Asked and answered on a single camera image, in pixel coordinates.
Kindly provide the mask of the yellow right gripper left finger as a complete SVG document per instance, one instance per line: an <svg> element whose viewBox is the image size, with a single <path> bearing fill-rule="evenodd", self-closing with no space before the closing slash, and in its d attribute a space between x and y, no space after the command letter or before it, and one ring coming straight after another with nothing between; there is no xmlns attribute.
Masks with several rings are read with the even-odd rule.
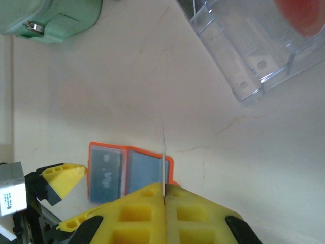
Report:
<svg viewBox="0 0 325 244"><path fill-rule="evenodd" d="M166 243L161 183L153 183L87 214L69 243Z"/></svg>

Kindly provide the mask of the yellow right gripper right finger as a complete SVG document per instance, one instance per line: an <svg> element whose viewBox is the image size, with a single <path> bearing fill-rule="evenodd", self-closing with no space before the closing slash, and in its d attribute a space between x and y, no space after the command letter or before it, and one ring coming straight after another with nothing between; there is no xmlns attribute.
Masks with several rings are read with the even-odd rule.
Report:
<svg viewBox="0 0 325 244"><path fill-rule="evenodd" d="M261 243L242 216L180 186L166 185L166 243Z"/></svg>

